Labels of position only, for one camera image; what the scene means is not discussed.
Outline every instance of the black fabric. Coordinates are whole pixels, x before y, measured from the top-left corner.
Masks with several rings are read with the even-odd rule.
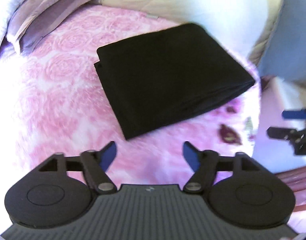
[[[96,72],[126,139],[213,110],[255,83],[196,24],[121,40],[97,54]]]

